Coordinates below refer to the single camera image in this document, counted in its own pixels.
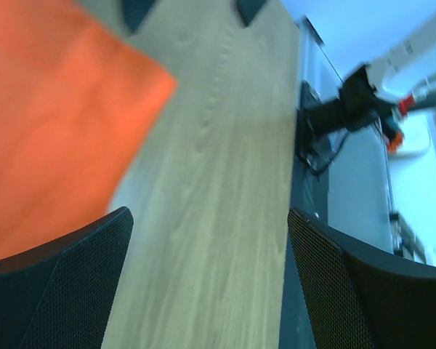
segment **orange part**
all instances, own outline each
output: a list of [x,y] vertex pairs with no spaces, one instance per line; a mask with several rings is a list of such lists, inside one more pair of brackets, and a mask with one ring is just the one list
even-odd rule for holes
[[0,259],[103,216],[175,87],[73,1],[0,1]]
[[395,153],[397,149],[403,144],[404,136],[401,132],[396,133],[395,138],[387,145],[389,153]]
[[398,108],[400,111],[400,115],[403,117],[407,116],[408,109],[415,104],[415,97],[413,95],[409,95],[403,100],[399,102]]

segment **white wall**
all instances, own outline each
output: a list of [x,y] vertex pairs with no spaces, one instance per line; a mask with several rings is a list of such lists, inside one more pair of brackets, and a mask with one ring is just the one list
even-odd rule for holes
[[416,158],[389,160],[392,192],[395,208],[422,240],[436,264],[436,111],[415,112],[409,117],[428,123],[431,148]]
[[310,19],[343,77],[360,62],[383,55],[436,13],[436,0],[282,2],[295,20]]

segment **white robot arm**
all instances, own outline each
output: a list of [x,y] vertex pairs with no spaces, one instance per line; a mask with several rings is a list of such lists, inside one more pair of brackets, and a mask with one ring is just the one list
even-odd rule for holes
[[368,80],[376,95],[397,102],[436,82],[436,15],[385,55],[370,62]]

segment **wood grain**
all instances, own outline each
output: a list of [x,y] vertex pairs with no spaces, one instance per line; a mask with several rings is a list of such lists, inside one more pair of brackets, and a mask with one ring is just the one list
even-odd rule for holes
[[104,348],[277,348],[299,31],[279,0],[242,28],[232,0],[160,0],[127,37],[180,87],[113,198],[134,231]]

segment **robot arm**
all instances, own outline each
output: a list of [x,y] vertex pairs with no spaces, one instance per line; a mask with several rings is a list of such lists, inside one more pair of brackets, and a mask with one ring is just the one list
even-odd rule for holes
[[436,15],[406,40],[373,60],[368,80],[376,96],[398,101],[417,87],[436,81]]
[[[297,116],[297,155],[309,167],[313,145],[339,129],[356,132],[376,120],[381,123],[388,151],[402,143],[397,123],[407,112],[436,106],[436,15],[385,55],[360,66],[339,88],[339,97],[322,103],[302,98]],[[425,94],[417,94],[419,87]]]

